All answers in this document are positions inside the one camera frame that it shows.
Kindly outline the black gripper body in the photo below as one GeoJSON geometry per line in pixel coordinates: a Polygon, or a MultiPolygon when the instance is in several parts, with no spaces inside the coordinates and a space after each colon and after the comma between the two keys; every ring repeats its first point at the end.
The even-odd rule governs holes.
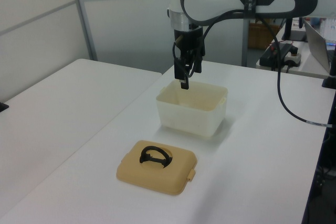
{"type": "Polygon", "coordinates": [[[174,39],[177,40],[180,36],[182,36],[182,38],[176,43],[176,45],[180,50],[180,57],[182,59],[190,59],[194,51],[197,51],[200,45],[200,54],[202,57],[205,56],[205,46],[202,40],[202,27],[191,31],[174,30],[174,39]]]}

